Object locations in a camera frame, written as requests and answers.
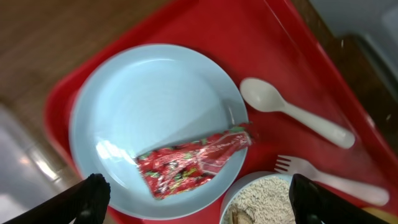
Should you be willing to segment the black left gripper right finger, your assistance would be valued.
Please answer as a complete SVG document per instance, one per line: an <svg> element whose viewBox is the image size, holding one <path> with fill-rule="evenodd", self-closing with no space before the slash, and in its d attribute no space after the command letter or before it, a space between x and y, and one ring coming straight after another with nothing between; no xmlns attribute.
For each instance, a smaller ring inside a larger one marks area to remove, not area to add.
<svg viewBox="0 0 398 224"><path fill-rule="evenodd" d="M296 224L387 224L301 174L292 176L289 199Z"/></svg>

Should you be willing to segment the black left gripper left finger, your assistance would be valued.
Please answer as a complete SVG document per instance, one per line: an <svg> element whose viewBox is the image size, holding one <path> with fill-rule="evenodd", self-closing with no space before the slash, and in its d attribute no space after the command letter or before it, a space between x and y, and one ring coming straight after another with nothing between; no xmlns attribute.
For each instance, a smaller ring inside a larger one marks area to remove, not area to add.
<svg viewBox="0 0 398 224"><path fill-rule="evenodd" d="M111 187L102 174L91 174L5 224L103 224Z"/></svg>

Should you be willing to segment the red candy wrapper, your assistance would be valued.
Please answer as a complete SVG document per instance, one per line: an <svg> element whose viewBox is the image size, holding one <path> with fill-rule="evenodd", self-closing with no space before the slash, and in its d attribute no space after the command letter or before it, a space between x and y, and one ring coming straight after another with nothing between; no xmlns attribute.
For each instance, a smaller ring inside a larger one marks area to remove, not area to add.
<svg viewBox="0 0 398 224"><path fill-rule="evenodd" d="M152 196L163 200L209 182L252 139L252 124L241 123L206 138L149 151L134 162Z"/></svg>

